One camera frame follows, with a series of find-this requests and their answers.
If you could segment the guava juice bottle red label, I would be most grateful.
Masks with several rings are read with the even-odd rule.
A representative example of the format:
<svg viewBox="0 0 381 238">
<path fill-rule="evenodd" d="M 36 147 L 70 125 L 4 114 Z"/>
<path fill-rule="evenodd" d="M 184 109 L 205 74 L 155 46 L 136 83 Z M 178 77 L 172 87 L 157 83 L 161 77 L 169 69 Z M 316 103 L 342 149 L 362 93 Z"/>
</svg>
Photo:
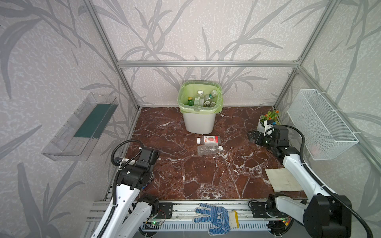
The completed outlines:
<svg viewBox="0 0 381 238">
<path fill-rule="evenodd" d="M 204 135 L 196 139 L 198 145 L 221 145 L 220 136 Z"/>
</svg>

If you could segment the clear unlabelled bottle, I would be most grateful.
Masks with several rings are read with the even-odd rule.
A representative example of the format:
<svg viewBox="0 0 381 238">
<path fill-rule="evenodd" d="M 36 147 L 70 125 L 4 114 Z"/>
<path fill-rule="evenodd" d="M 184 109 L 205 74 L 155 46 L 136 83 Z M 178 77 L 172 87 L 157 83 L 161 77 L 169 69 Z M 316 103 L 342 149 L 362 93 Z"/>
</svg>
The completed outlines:
<svg viewBox="0 0 381 238">
<path fill-rule="evenodd" d="M 223 146 L 220 145 L 201 145 L 197 147 L 198 156 L 214 155 L 223 151 Z"/>
</svg>

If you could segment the clear bottle green cap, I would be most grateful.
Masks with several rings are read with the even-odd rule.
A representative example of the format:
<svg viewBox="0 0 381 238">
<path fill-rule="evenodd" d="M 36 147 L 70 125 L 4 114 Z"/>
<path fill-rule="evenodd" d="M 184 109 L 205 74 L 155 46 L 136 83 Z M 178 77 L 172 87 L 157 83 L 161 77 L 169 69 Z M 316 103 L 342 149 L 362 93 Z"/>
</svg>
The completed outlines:
<svg viewBox="0 0 381 238">
<path fill-rule="evenodd" d="M 216 90 L 212 90 L 209 94 L 204 97 L 204 102 L 215 102 L 218 96 L 218 92 Z"/>
</svg>

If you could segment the green bottle yellow cap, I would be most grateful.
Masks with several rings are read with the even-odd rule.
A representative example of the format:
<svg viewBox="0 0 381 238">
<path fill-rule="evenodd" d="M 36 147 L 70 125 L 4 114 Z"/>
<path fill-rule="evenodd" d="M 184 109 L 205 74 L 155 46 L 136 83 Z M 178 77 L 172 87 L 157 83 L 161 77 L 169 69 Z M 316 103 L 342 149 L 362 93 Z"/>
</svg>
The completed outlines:
<svg viewBox="0 0 381 238">
<path fill-rule="evenodd" d="M 194 105 L 194 99 L 193 99 L 193 97 L 189 97 L 189 98 L 188 98 L 187 105 L 188 105 L 188 106 L 193 106 L 193 105 Z"/>
</svg>

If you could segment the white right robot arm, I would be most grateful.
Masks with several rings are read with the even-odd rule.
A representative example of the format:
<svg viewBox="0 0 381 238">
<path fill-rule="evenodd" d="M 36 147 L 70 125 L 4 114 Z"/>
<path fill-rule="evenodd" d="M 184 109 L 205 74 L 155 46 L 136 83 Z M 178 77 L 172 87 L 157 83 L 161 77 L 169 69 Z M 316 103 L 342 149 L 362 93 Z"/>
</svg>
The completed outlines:
<svg viewBox="0 0 381 238">
<path fill-rule="evenodd" d="M 288 196 L 274 196 L 273 207 L 301 223 L 312 238 L 349 238 L 352 218 L 365 229 L 368 238 L 373 232 L 367 222 L 352 209 L 345 195 L 329 188 L 303 158 L 305 136 L 295 127 L 274 125 L 265 132 L 247 133 L 250 142 L 265 147 L 291 173 L 305 192 L 308 203 L 302 204 Z"/>
</svg>

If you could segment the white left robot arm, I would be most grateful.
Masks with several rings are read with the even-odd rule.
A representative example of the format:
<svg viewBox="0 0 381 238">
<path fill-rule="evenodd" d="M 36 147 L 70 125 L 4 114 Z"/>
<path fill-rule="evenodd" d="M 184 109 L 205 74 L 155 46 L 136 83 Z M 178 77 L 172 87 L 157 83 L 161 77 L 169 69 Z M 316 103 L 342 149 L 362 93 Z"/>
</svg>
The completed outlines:
<svg viewBox="0 0 381 238">
<path fill-rule="evenodd" d="M 138 143 L 140 151 L 130 159 L 116 158 L 117 150 L 125 144 Z M 93 238 L 132 238 L 143 223 L 159 212 L 156 196 L 146 194 L 137 200 L 142 189 L 154 179 L 153 167 L 160 151 L 135 139 L 126 140 L 113 150 L 111 162 L 119 169 L 112 184 L 112 198 Z"/>
</svg>

